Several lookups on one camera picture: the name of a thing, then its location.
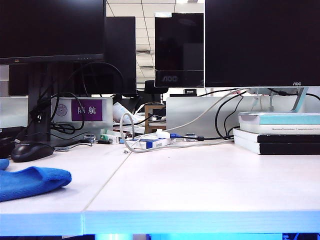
black monitor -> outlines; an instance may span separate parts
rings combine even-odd
[[[320,85],[320,1],[205,2],[206,87]]]
[[[0,64],[99,60],[106,0],[0,0]]]
[[[112,67],[93,64],[83,69],[88,94],[137,93],[136,70],[136,19],[133,16],[107,17],[105,22],[104,62],[114,65],[124,80]],[[75,78],[75,92],[85,94],[81,74]]]
[[[155,18],[155,86],[204,86],[204,14]]]

small box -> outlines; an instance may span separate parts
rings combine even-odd
[[[134,144],[137,139],[127,140],[127,143],[134,149],[152,149],[156,147],[166,146],[176,142],[176,138],[157,138],[157,136],[147,136]]]

black book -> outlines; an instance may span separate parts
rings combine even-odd
[[[320,155],[320,142],[254,142],[238,136],[234,143],[261,155]]]
[[[233,135],[256,143],[320,143],[320,134],[260,134],[233,129]]]

black mouse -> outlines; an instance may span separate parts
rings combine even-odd
[[[11,159],[16,163],[29,162],[50,156],[54,150],[52,146],[41,142],[25,141],[15,146],[11,152]]]

blue connector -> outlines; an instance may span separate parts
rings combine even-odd
[[[170,138],[171,139],[180,139],[182,138],[179,134],[176,133],[170,133]]]

